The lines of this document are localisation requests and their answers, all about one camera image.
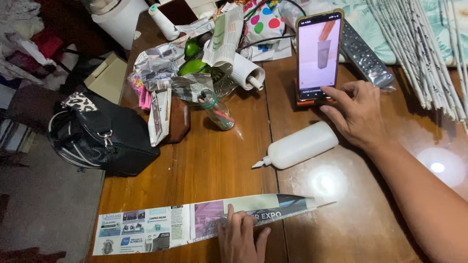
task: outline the white glue bottle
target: white glue bottle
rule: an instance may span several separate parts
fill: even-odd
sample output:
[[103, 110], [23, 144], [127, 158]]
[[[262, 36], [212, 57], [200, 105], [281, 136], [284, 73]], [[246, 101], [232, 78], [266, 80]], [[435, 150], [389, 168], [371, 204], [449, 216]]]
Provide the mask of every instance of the white glue bottle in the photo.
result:
[[176, 40], [180, 32], [174, 27], [174, 24], [158, 9], [159, 4], [154, 4], [148, 9], [149, 15], [156, 22], [164, 37], [173, 41]]
[[286, 169], [338, 145], [338, 138], [324, 121], [286, 136], [268, 146], [268, 155], [252, 168], [273, 164]]

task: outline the gray floor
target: gray floor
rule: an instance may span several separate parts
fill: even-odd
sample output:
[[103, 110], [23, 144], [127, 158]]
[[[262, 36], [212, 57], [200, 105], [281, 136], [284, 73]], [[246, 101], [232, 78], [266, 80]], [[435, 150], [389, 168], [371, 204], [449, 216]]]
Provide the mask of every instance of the gray floor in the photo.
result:
[[10, 195], [0, 226], [0, 250], [39, 247], [45, 254], [66, 251], [59, 262], [82, 262], [99, 204], [102, 171], [78, 173], [42, 135], [36, 136], [22, 163], [30, 167], [0, 167], [0, 193]]

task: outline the green fruit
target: green fruit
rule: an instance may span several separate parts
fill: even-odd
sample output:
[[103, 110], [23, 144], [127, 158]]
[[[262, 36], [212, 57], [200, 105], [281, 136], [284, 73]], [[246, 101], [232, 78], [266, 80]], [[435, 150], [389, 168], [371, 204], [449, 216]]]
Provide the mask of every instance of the green fruit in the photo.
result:
[[199, 50], [200, 50], [200, 47], [197, 45], [197, 40], [193, 38], [193, 39], [187, 40], [187, 43], [185, 43], [185, 49], [183, 52], [187, 57], [191, 57], [195, 55]]
[[[183, 66], [182, 70], [180, 70], [180, 75], [185, 76], [185, 75], [187, 75], [189, 73], [195, 73], [198, 70], [200, 70], [200, 68], [204, 67], [205, 65], [206, 65], [206, 63], [202, 62], [201, 59], [191, 60], [191, 61], [187, 62], [185, 64], [185, 66]], [[202, 71], [200, 71], [199, 73], [206, 73], [207, 71], [208, 71], [208, 68], [205, 68]]]

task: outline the hand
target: hand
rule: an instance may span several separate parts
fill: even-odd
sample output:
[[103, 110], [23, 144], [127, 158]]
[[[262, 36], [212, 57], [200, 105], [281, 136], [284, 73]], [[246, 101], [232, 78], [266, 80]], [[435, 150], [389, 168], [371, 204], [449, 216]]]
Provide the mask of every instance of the hand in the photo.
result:
[[343, 84], [341, 90], [332, 87], [321, 89], [336, 100], [336, 106], [346, 117], [329, 105], [321, 106], [320, 110], [350, 143], [368, 151], [388, 140], [380, 113], [379, 88], [370, 82], [359, 80]]
[[257, 219], [245, 211], [234, 213], [233, 205], [227, 206], [226, 230], [218, 223], [218, 240], [223, 263], [264, 263], [265, 248], [271, 229], [265, 228], [254, 245], [254, 225]]

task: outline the leopard print strap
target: leopard print strap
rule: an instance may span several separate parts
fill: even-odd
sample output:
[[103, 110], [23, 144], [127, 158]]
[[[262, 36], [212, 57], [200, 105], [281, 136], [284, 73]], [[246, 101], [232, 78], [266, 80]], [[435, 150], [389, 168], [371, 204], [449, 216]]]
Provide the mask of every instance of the leopard print strap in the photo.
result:
[[75, 92], [62, 101], [62, 105], [70, 106], [79, 112], [98, 110], [96, 105], [83, 93]]

